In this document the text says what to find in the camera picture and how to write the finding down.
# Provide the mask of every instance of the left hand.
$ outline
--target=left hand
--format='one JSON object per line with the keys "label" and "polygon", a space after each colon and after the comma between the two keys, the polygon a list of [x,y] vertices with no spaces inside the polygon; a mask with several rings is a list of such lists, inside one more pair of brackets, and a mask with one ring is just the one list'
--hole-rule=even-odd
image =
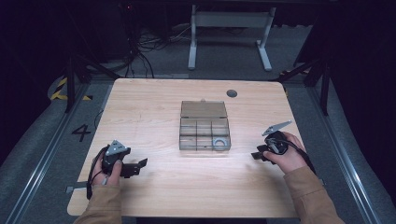
{"label": "left hand", "polygon": [[105,155],[105,152],[103,152],[99,156],[99,160],[95,164],[95,167],[93,168],[94,175],[99,172],[100,172],[100,174],[97,175],[95,177],[95,179],[92,181],[92,185],[102,185],[104,179],[107,177],[106,185],[119,186],[120,185],[120,174],[121,174],[121,169],[122,169],[122,161],[116,161],[116,163],[114,163],[113,171],[111,172],[111,175],[105,175],[102,172],[102,161],[103,161],[104,155]]}

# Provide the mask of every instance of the right hand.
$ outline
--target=right hand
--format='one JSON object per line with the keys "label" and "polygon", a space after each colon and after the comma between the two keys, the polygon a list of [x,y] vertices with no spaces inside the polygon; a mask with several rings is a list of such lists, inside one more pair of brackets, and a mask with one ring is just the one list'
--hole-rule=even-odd
{"label": "right hand", "polygon": [[[288,141],[305,151],[305,148],[296,136],[291,133],[283,134],[285,134]],[[276,163],[285,174],[307,165],[303,157],[291,146],[288,146],[288,150],[283,155],[276,155],[269,151],[264,151],[263,155],[268,160]]]}

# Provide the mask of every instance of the round hole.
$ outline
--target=round hole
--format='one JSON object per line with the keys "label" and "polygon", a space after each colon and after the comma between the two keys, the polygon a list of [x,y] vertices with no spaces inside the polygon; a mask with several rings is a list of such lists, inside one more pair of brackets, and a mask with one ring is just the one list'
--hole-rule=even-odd
{"label": "round hole", "polygon": [[228,90],[227,95],[234,98],[238,95],[238,93],[235,90]]}

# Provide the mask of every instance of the metal stand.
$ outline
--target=metal stand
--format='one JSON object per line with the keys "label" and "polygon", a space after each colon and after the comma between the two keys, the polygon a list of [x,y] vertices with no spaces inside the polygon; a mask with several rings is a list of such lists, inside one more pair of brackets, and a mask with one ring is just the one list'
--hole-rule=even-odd
{"label": "metal stand", "polygon": [[195,69],[197,52],[196,28],[201,27],[247,27],[264,28],[261,40],[257,40],[257,47],[265,71],[271,71],[272,67],[265,50],[265,43],[270,33],[271,24],[275,16],[276,8],[272,7],[269,12],[211,12],[196,11],[196,6],[192,6],[191,12],[191,46],[189,57],[189,69]]}
{"label": "metal stand", "polygon": [[75,74],[81,83],[90,83],[92,79],[91,74],[87,71],[87,65],[92,66],[114,80],[120,77],[101,64],[93,63],[82,56],[73,54],[67,65],[67,108],[64,113],[68,113],[76,101]]}
{"label": "metal stand", "polygon": [[300,65],[293,70],[287,72],[283,71],[283,76],[271,79],[269,81],[277,81],[277,82],[284,82],[291,77],[294,77],[306,69],[311,68],[309,70],[308,76],[304,79],[304,84],[306,87],[315,87],[318,83],[320,77],[322,77],[322,85],[321,85],[321,92],[320,92],[320,107],[322,112],[325,116],[328,116],[327,112],[327,98],[329,95],[329,85],[330,85],[330,66],[327,63],[324,63],[323,60],[317,59],[309,63],[305,63]]}

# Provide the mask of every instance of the hand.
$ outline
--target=hand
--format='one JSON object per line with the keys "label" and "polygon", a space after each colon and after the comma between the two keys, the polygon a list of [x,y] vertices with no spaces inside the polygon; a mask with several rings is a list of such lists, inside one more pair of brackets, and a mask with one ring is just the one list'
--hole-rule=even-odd
{"label": "hand", "polygon": [[[283,134],[285,134],[288,141],[292,142],[294,145],[305,151],[305,148],[303,148],[300,140],[298,140],[296,136],[292,135],[291,133]],[[268,160],[276,163],[285,174],[307,165],[303,157],[295,150],[295,148],[291,146],[288,146],[288,150],[283,155],[276,155],[275,153],[269,151],[264,151],[263,155]]]}
{"label": "hand", "polygon": [[119,186],[120,185],[120,174],[121,174],[121,169],[122,169],[122,161],[116,161],[113,166],[113,171],[111,172],[111,175],[107,176],[104,173],[102,173],[102,160],[103,156],[105,155],[105,152],[103,152],[99,156],[98,162],[95,164],[95,167],[93,168],[93,174],[96,175],[100,172],[99,175],[97,175],[94,180],[92,181],[93,185],[102,185],[104,179],[107,177],[107,185],[112,185],[112,186]]}

